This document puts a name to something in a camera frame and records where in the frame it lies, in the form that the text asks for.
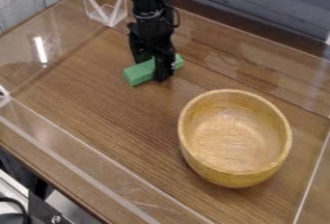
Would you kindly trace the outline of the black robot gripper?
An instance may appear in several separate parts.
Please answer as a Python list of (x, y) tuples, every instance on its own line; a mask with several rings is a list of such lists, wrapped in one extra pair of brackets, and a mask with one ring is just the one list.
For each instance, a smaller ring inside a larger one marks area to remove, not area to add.
[(175, 47), (171, 42), (176, 28), (173, 10), (132, 12), (132, 16), (135, 22), (128, 24), (128, 44), (133, 61), (140, 64), (155, 56), (153, 79), (163, 82), (175, 69)]

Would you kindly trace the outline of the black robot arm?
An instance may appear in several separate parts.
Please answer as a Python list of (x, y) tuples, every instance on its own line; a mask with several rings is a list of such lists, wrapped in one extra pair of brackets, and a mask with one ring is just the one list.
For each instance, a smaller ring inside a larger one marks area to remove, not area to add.
[(128, 23), (128, 44), (136, 64), (155, 59), (153, 79), (165, 81), (173, 75), (175, 46), (171, 36), (180, 25), (175, 8), (167, 0), (129, 0), (135, 22)]

